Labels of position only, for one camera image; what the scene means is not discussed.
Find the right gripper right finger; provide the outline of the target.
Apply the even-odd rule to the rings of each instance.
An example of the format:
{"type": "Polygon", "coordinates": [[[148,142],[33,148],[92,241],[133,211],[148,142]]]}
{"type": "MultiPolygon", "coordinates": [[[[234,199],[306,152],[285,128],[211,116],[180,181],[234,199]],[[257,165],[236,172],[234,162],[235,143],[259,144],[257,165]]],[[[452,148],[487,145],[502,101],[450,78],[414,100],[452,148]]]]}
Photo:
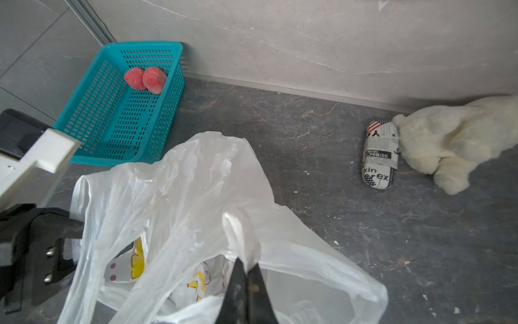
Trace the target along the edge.
{"type": "Polygon", "coordinates": [[[268,296],[259,264],[247,275],[246,322],[248,324],[278,324],[268,296]]]}

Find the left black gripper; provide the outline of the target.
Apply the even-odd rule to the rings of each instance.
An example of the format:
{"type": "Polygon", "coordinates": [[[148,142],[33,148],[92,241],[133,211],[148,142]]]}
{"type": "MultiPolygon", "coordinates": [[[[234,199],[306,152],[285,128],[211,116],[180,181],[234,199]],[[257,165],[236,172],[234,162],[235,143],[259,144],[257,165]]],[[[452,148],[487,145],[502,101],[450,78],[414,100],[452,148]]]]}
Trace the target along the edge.
{"type": "Polygon", "coordinates": [[[66,240],[84,224],[58,208],[18,204],[1,212],[1,308],[4,314],[39,306],[70,287],[76,270],[63,256],[66,240]]]}

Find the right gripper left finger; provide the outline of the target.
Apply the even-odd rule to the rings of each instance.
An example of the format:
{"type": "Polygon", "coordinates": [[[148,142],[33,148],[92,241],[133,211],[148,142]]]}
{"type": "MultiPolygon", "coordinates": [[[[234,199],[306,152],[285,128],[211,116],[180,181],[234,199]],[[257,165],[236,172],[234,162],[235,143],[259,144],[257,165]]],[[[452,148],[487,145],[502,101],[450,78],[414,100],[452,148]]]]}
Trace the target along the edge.
{"type": "Polygon", "coordinates": [[[237,258],[215,324],[245,324],[248,308],[248,278],[243,262],[237,258]]]}

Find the white printed plastic bag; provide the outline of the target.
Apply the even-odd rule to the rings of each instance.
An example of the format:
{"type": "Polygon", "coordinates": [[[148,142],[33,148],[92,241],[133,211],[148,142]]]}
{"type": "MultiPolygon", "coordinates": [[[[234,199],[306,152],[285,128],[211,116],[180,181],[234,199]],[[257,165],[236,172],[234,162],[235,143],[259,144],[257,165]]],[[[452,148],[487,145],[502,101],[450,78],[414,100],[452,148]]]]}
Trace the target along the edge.
{"type": "Polygon", "coordinates": [[[203,132],[153,163],[84,175],[84,222],[60,323],[214,323],[239,261],[259,266],[280,323],[377,323],[386,287],[335,250],[272,188],[245,139],[203,132]]]}

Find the red peach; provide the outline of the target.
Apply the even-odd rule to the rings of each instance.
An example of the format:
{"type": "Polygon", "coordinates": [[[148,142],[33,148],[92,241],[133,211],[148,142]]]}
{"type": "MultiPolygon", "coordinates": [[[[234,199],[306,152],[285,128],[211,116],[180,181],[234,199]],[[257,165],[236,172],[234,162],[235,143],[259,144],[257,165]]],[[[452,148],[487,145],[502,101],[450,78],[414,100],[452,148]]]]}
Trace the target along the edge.
{"type": "Polygon", "coordinates": [[[142,82],[152,94],[159,95],[167,82],[167,74],[158,67],[149,67],[144,70],[142,82]]]}
{"type": "Polygon", "coordinates": [[[126,83],[128,84],[128,86],[131,89],[137,90],[137,91],[145,91],[146,86],[144,85],[144,82],[143,82],[143,75],[144,75],[143,69],[141,69],[139,67],[132,68],[131,70],[128,70],[124,74],[124,80],[126,81],[126,83]]]}

